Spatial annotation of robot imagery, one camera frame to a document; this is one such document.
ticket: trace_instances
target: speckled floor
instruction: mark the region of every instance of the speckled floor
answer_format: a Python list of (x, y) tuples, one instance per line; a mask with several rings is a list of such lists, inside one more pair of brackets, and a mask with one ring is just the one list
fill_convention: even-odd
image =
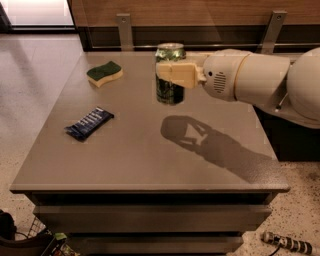
[[(13, 215), (20, 232), (31, 227), (33, 205), (11, 194), (10, 183), (81, 54), (77, 35), (0, 34), (0, 209)], [(274, 199), (271, 216), (229, 256), (271, 254), (275, 248), (260, 241), (264, 230), (320, 247), (320, 163), (281, 166), (291, 191)]]

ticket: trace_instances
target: green sponge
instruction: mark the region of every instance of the green sponge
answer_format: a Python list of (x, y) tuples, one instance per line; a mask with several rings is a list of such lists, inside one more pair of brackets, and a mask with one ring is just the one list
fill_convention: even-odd
[(116, 80), (122, 75), (122, 68), (113, 61), (109, 61), (107, 64), (99, 67), (94, 67), (87, 72), (88, 80), (97, 87)]

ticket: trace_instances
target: can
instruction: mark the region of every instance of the can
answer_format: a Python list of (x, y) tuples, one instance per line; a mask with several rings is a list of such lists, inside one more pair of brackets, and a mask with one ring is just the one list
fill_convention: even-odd
[[(156, 63), (161, 61), (178, 61), (186, 58), (184, 45), (179, 43), (159, 44), (156, 52)], [(183, 101), (184, 88), (180, 85), (158, 78), (156, 74), (157, 100), (168, 105)]]

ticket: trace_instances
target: wooden panel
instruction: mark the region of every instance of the wooden panel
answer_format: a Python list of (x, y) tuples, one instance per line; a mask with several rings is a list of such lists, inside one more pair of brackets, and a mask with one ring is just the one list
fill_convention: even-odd
[(263, 25), (273, 10), (285, 24), (320, 24), (319, 0), (69, 0), (77, 26), (117, 26), (130, 13), (133, 26)]
[(264, 205), (37, 206), (52, 231), (67, 233), (245, 232), (270, 215)]
[(210, 234), (189, 236), (106, 236), (106, 237), (70, 237), (68, 244), (84, 255), (225, 255), (235, 251), (243, 240), (241, 237), (210, 236)]

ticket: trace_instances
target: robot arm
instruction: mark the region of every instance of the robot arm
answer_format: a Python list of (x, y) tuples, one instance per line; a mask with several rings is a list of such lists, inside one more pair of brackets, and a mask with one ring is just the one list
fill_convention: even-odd
[(240, 50), (188, 53), (157, 63), (159, 78), (212, 97), (241, 101), (309, 128), (320, 128), (320, 48), (290, 59)]

